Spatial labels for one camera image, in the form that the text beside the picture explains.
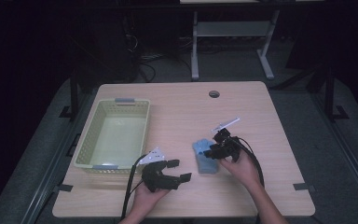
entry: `metal frame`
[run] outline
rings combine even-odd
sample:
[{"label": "metal frame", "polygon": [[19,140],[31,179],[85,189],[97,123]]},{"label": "metal frame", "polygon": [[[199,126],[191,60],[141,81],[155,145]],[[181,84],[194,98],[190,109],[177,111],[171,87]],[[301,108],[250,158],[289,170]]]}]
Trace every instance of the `metal frame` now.
[{"label": "metal frame", "polygon": [[191,80],[200,78],[197,56],[198,36],[264,36],[266,42],[262,49],[257,50],[258,58],[268,79],[274,75],[267,60],[267,51],[274,34],[280,10],[275,10],[270,21],[198,21],[198,12],[194,12],[193,50],[191,52]]}]

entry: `person's left hand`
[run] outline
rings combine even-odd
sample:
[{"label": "person's left hand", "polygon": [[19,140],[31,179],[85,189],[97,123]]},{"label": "person's left hand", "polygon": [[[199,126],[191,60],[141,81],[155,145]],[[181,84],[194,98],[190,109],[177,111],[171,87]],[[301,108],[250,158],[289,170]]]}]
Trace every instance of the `person's left hand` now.
[{"label": "person's left hand", "polygon": [[120,223],[139,223],[156,206],[158,201],[170,192],[168,189],[156,189],[151,192],[145,183],[136,188],[133,198],[132,209],[128,216]]}]

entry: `basket handle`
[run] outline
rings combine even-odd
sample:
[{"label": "basket handle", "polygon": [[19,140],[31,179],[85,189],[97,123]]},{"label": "basket handle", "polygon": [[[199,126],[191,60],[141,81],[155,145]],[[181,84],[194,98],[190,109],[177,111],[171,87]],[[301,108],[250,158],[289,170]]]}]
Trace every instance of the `basket handle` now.
[{"label": "basket handle", "polygon": [[135,105],[134,98],[116,98],[115,103],[117,105]]},{"label": "basket handle", "polygon": [[118,165],[92,165],[95,170],[118,170]]}]

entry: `black tape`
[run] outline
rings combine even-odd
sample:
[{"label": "black tape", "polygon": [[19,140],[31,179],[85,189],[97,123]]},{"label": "black tape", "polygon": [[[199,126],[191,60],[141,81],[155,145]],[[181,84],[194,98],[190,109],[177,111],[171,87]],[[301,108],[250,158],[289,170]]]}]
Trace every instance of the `black tape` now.
[{"label": "black tape", "polygon": [[71,192],[73,187],[72,185],[59,185],[58,190]]},{"label": "black tape", "polygon": [[293,184],[293,186],[295,187],[295,190],[307,189],[309,192],[315,192],[316,191],[314,186],[312,186],[312,185],[308,186],[306,183]]}]

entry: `white tag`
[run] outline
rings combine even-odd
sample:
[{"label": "white tag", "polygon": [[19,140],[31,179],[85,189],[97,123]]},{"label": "white tag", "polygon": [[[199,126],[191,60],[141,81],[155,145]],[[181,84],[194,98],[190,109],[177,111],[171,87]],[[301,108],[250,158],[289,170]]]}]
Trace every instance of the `white tag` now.
[{"label": "white tag", "polygon": [[227,122],[224,122],[224,123],[220,123],[219,126],[217,126],[216,128],[212,129],[211,130],[211,133],[217,133],[219,132],[220,130],[230,126],[231,124],[237,122],[238,120],[240,120],[240,118],[236,117],[235,119],[233,120],[229,120]]},{"label": "white tag", "polygon": [[165,156],[162,154],[161,150],[159,150],[159,147],[156,147],[153,149],[149,154],[147,154],[143,159],[139,161],[139,164],[148,164],[155,161],[164,161]]}]

